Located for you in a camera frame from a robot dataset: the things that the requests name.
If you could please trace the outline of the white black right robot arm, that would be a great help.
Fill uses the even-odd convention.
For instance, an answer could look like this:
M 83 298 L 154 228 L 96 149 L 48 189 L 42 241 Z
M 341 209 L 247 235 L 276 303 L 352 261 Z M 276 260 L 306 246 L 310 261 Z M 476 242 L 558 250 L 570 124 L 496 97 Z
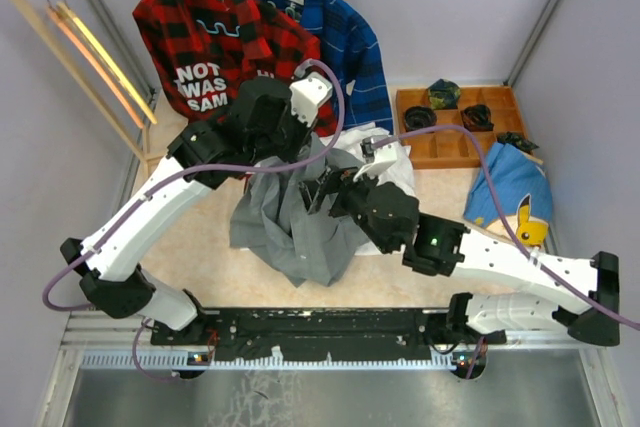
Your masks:
M 298 188 L 307 213 L 326 206 L 329 216 L 351 219 L 379 252 L 400 252 L 403 265 L 415 272 L 510 288 L 508 294 L 452 296 L 446 327 L 458 342 L 506 330 L 564 331 L 599 347 L 620 342 L 614 254 L 600 251 L 575 259 L 538 249 L 522 253 L 460 222 L 420 212 L 417 198 L 355 168 L 328 168 Z

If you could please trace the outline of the yellow hanger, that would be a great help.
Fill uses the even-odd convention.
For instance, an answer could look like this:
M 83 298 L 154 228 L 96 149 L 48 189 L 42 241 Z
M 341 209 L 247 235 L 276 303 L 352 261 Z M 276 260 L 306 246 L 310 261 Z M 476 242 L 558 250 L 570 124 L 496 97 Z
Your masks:
M 78 15 L 63 2 L 58 2 L 51 13 L 61 32 L 102 79 L 134 124 L 139 129 L 144 127 L 139 112 L 156 124 L 157 118 L 142 94 Z

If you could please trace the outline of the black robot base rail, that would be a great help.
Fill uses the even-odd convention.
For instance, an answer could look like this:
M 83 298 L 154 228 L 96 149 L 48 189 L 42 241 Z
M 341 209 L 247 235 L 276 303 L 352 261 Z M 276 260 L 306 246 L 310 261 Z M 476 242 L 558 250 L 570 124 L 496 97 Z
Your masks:
M 159 321 L 151 328 L 152 345 L 211 348 L 217 361 L 265 359 L 274 348 L 294 362 L 429 360 L 436 345 L 479 338 L 446 312 L 421 308 L 220 308 L 181 331 Z

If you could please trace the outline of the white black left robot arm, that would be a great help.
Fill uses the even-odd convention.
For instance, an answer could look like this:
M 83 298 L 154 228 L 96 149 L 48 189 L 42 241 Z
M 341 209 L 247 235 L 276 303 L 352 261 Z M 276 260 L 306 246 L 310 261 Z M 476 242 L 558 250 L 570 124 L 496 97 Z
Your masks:
M 168 147 L 156 172 L 109 224 L 117 230 L 101 243 L 101 232 L 66 239 L 60 251 L 81 277 L 85 297 L 115 319 L 135 314 L 158 321 L 194 344 L 208 331 L 200 305 L 185 291 L 145 273 L 140 261 L 150 247 L 192 204 L 217 189 L 230 173 L 193 172 L 200 165 L 253 166 L 272 156 L 294 162 L 333 93 L 321 75 L 285 84 L 256 77 L 241 84 L 221 118 L 189 124 Z M 170 175 L 186 177 L 168 185 Z

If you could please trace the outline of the grey button shirt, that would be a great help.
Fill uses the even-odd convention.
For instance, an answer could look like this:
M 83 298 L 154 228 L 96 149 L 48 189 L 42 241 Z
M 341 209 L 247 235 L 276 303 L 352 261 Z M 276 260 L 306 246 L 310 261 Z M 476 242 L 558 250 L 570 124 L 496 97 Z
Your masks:
M 230 246 L 250 250 L 296 287 L 306 281 L 330 286 L 354 256 L 373 254 L 373 243 L 351 218 L 329 215 L 333 195 L 309 214 L 299 190 L 301 181 L 317 179 L 328 167 L 361 166 L 359 144 L 367 136 L 363 130 L 344 131 L 320 160 L 292 171 L 253 175 L 231 216 Z

